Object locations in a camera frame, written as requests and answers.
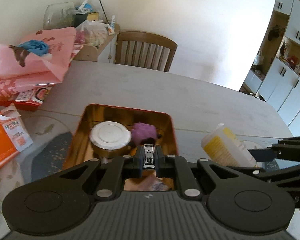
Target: dining table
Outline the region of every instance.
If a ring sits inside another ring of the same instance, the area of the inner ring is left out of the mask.
[[[37,111],[19,111],[34,143],[0,170],[0,204],[14,188],[61,170],[89,104],[169,114],[178,153],[188,162],[207,157],[201,140],[220,123],[247,148],[263,148],[280,138],[292,137],[275,109],[253,96],[157,70],[73,61],[63,82],[53,87]],[[278,165],[289,166],[284,162]],[[299,224],[293,225],[296,233],[300,231]],[[0,214],[0,239],[8,232]]]

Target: cabinet handle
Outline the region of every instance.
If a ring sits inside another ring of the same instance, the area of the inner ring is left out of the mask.
[[[294,85],[294,88],[296,88],[296,86],[298,85],[299,83],[299,80],[297,80],[296,84]]]

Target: purple cloth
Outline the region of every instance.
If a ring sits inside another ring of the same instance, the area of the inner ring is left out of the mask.
[[[157,140],[157,129],[153,125],[149,125],[146,123],[137,122],[133,125],[131,130],[132,141],[136,146],[140,145],[140,143],[148,138],[153,138]]]

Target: round lid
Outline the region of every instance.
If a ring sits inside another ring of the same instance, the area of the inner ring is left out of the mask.
[[[101,122],[90,132],[90,141],[105,150],[117,150],[128,145],[131,132],[117,122]]]

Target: pink plastic bag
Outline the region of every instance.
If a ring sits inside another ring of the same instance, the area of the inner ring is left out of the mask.
[[[0,98],[61,83],[68,70],[75,36],[75,28],[68,27],[41,30],[21,40],[21,43],[29,40],[47,43],[52,54],[50,61],[22,48],[0,44]]]

